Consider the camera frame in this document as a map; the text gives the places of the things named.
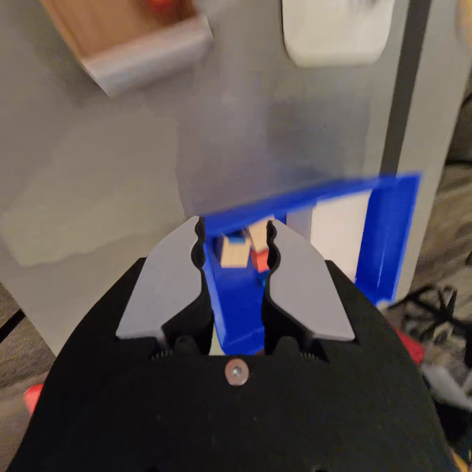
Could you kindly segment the wooden cube blue face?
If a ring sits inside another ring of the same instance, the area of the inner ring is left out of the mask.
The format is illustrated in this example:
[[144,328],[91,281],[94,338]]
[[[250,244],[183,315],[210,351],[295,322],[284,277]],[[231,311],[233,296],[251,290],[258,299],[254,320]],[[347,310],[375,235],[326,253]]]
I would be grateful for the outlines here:
[[223,235],[219,239],[218,260],[222,268],[246,268],[251,240],[243,232]]

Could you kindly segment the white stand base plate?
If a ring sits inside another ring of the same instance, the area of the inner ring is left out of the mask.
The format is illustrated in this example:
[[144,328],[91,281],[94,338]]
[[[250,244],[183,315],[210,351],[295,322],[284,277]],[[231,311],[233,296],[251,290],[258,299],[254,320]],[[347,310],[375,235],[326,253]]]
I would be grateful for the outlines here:
[[282,36],[300,68],[375,63],[390,33],[394,0],[283,0]]

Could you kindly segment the white cardboard box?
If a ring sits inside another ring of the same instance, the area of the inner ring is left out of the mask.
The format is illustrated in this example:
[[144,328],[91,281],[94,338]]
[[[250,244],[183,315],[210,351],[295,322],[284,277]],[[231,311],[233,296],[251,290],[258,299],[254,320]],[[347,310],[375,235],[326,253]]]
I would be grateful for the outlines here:
[[195,1],[43,0],[83,70],[109,97],[199,61],[213,40]]

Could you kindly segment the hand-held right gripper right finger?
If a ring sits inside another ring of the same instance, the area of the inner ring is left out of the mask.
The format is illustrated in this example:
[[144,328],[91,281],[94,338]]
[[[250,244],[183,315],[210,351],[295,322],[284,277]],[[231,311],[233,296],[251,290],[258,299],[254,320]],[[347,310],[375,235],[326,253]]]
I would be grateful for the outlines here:
[[264,348],[290,337],[351,342],[355,333],[323,256],[279,220],[267,223],[268,267],[262,302]]

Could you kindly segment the red plastic part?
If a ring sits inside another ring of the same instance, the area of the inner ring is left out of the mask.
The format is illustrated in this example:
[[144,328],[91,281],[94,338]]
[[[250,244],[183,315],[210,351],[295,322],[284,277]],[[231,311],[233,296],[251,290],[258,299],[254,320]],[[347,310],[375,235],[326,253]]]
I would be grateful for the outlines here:
[[399,339],[402,341],[404,347],[409,352],[413,362],[417,366],[420,366],[425,356],[425,349],[422,344],[410,337],[409,335],[405,334],[398,328],[395,328],[395,331],[398,334]]
[[29,387],[23,394],[23,401],[29,416],[32,417],[34,410],[37,406],[38,400],[42,393],[44,383],[39,383]]

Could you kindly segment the wooden cube red face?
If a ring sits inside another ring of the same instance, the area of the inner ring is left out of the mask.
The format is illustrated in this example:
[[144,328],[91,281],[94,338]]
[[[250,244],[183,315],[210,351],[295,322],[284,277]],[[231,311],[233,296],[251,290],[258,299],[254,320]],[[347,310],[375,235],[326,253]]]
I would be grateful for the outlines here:
[[271,216],[267,220],[258,221],[248,227],[251,240],[250,262],[259,274],[269,270],[267,224],[274,219],[274,216]]

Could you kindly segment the blue plastic bin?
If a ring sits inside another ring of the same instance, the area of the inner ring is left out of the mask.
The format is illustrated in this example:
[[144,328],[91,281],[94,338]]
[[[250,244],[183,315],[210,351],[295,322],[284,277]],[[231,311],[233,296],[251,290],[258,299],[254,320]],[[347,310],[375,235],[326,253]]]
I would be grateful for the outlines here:
[[420,176],[380,176],[305,187],[204,216],[206,263],[216,336],[225,354],[263,349],[261,320],[266,272],[248,256],[245,268],[223,268],[222,236],[275,217],[291,222],[300,214],[306,233],[377,305],[396,297]]

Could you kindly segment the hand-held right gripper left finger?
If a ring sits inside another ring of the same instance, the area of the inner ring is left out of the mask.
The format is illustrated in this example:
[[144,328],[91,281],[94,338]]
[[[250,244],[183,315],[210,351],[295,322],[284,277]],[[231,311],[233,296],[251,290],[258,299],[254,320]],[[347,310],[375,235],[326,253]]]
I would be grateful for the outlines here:
[[210,347],[214,325],[204,272],[204,219],[190,218],[148,254],[116,330],[119,339],[155,338],[174,347],[190,336]]

